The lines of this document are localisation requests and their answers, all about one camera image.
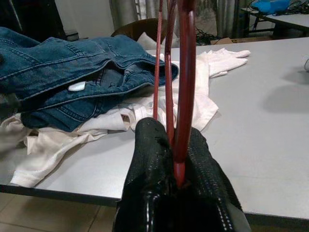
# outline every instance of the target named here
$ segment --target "white table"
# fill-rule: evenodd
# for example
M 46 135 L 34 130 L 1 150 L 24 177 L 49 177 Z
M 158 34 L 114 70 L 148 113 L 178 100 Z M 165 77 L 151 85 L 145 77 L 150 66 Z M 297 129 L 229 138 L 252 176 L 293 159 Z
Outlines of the white table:
M 284 25 L 289 28 L 297 29 L 303 32 L 309 32 L 309 14 L 290 14 L 290 15 L 262 15 L 258 11 L 242 8 L 245 13 L 244 37 L 248 37 L 250 32 L 262 32 L 269 29 L 249 31 L 250 15 L 261 18 L 263 20 Z
M 211 80 L 219 112 L 202 132 L 247 213 L 309 219 L 308 44 L 301 38 L 197 48 L 252 53 L 245 66 Z M 174 60 L 178 52 L 172 50 Z M 0 190 L 111 205 L 121 198 L 133 150 L 132 131 L 113 133 L 67 154 L 36 188 Z M 2 183 L 16 157 L 1 158 Z

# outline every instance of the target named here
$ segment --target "denim jacket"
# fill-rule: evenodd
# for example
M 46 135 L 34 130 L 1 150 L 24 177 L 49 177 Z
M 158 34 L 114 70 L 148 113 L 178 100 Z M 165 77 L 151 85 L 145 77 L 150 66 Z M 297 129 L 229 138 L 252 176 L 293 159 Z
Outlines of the denim jacket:
M 0 91 L 21 101 L 22 121 L 30 128 L 72 131 L 107 112 L 130 92 L 154 84 L 155 57 L 127 36 L 39 43 L 0 27 Z M 160 62 L 159 85 L 165 84 Z M 172 78 L 178 68 L 172 66 Z M 81 91 L 68 86 L 85 81 Z

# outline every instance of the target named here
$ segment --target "table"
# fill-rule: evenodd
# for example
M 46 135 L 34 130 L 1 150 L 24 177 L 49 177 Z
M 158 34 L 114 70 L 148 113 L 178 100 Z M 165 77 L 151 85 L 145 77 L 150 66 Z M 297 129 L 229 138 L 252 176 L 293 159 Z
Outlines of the table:
M 245 23 L 244 23 L 244 37 L 248 37 L 250 32 L 262 32 L 270 31 L 273 29 L 262 29 L 249 31 L 250 27 L 250 15 L 257 18 L 261 18 L 265 21 L 273 22 L 278 25 L 283 25 L 289 28 L 297 29 L 303 31 L 304 33 L 309 32 L 309 14 L 291 14 L 291 15 L 262 15 L 258 11 L 253 11 L 251 9 L 242 8 L 245 13 Z
M 197 48 L 197 54 L 223 47 L 252 53 L 245 66 L 211 79 L 210 98 L 219 112 L 202 132 L 249 221 L 309 228 L 308 43 L 300 38 Z M 178 52 L 172 50 L 174 60 Z M 71 151 L 36 188 L 2 183 L 0 191 L 115 205 L 133 150 L 134 133 L 115 132 Z M 0 158 L 0 180 L 9 181 L 23 152 Z

